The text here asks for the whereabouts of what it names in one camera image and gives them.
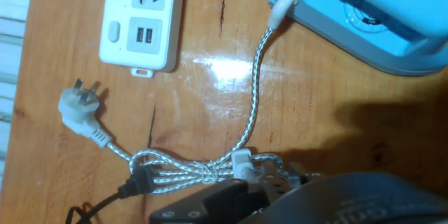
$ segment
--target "wooden surface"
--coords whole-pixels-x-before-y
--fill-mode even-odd
[[[100,62],[103,2],[31,0],[0,223],[63,223],[69,207],[98,203],[128,177],[125,162],[61,123],[57,103],[77,78],[99,86],[100,120],[129,152],[151,137],[151,147],[214,159],[246,124],[268,0],[185,0],[178,68],[154,79]],[[274,37],[248,146],[311,172],[392,172],[448,188],[447,72],[391,76],[291,21]],[[152,211],[200,188],[119,201],[97,221],[145,223]]]

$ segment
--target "white connector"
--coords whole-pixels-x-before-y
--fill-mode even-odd
[[[270,29],[277,29],[291,6],[298,4],[298,2],[299,0],[278,0],[272,8],[267,26]]]
[[[249,149],[244,148],[232,152],[232,169],[234,179],[250,180],[255,178]]]
[[[96,88],[87,91],[81,88],[83,81],[78,79],[74,87],[63,91],[58,109],[62,114],[62,122],[73,130],[93,140],[99,147],[105,147],[112,137],[99,125],[95,112],[99,107]]]

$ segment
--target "power cord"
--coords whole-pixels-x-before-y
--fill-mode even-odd
[[[268,28],[260,39],[253,60],[251,87],[252,102],[246,128],[241,138],[232,147],[232,149],[217,160],[211,160],[209,162],[185,162],[176,160],[166,153],[151,148],[140,150],[139,152],[133,154],[133,156],[129,155],[124,150],[116,146],[112,142],[112,138],[99,126],[99,123],[95,118],[95,112],[99,107],[99,100],[95,94],[96,89],[93,89],[92,91],[84,90],[81,88],[81,80],[78,80],[74,87],[66,89],[62,93],[59,101],[59,111],[62,114],[62,122],[75,133],[90,138],[102,148],[109,148],[117,156],[126,160],[129,163],[129,171],[132,174],[131,178],[135,176],[142,167],[150,170],[152,176],[150,180],[152,183],[151,190],[145,190],[143,192],[140,189],[136,189],[133,195],[136,193],[152,193],[154,195],[162,195],[172,193],[198,183],[217,183],[224,180],[233,179],[235,176],[233,174],[230,157],[234,151],[239,150],[247,143],[256,121],[260,67],[263,50],[265,49],[266,43],[270,39],[274,30],[285,18],[287,12],[297,3],[298,0],[278,0],[274,5],[271,16],[269,17]],[[150,159],[149,161],[142,163],[140,161],[142,158]],[[277,163],[279,173],[286,179],[288,178],[288,173],[284,171],[284,164],[280,157],[273,154],[258,154],[252,155],[250,159],[252,162],[273,161]],[[160,166],[162,165],[171,166],[173,169],[161,169]],[[246,174],[251,174],[252,176],[257,172],[258,170],[254,169],[254,172],[249,172]],[[105,199],[87,213],[83,212],[78,207],[74,207],[69,212],[67,220],[69,220],[69,217],[70,219],[73,217],[74,212],[77,212],[81,215],[81,220],[85,223],[96,212],[118,198],[123,198],[122,192],[119,192],[118,195],[112,195],[110,198]]]
[[[126,180],[126,183],[118,188],[117,193],[107,197],[90,211],[85,212],[79,206],[71,207],[67,214],[65,224],[72,223],[75,212],[81,217],[76,224],[91,224],[90,219],[110,203],[128,197],[152,193],[154,189],[155,185],[151,174],[151,168],[149,166],[137,167],[134,169],[134,173]]]

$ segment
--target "tangled cable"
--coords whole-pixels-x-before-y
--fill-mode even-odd
[[[263,34],[255,52],[252,68],[252,103],[249,113],[246,129],[240,140],[226,154],[217,160],[210,162],[186,162],[176,160],[173,157],[161,151],[154,149],[140,150],[130,157],[126,152],[119,149],[113,143],[108,143],[115,154],[129,162],[129,170],[132,173],[134,168],[139,165],[148,165],[154,167],[152,170],[154,182],[157,188],[152,194],[161,195],[172,193],[199,183],[210,184],[228,179],[233,179],[232,163],[229,161],[233,151],[242,148],[252,133],[255,125],[258,110],[258,91],[260,81],[260,68],[262,53],[267,41],[273,33],[273,29],[268,28]],[[149,158],[149,161],[140,162],[142,158]],[[252,156],[253,162],[273,161],[277,163],[279,173],[287,178],[288,174],[283,170],[284,165],[280,157],[273,154],[258,154]],[[160,166],[172,166],[174,169],[160,169]]]

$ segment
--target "power strip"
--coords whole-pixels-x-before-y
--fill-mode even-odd
[[[183,0],[106,0],[99,57],[153,77],[176,66]]]

